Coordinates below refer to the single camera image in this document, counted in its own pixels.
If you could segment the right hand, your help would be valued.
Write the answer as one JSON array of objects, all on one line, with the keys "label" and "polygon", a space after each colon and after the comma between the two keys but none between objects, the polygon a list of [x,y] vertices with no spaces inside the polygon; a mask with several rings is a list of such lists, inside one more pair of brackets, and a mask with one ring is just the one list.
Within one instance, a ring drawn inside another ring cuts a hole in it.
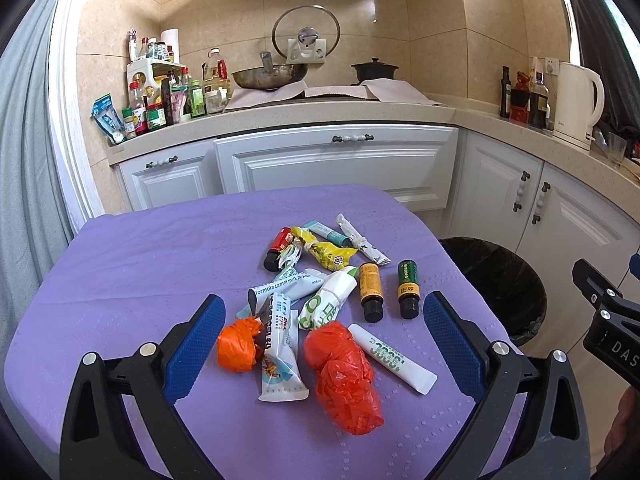
[{"label": "right hand", "polygon": [[626,440],[628,434],[628,420],[631,418],[636,406],[636,390],[628,387],[620,398],[618,411],[613,419],[612,426],[604,441],[604,455],[609,456],[616,451]]}]

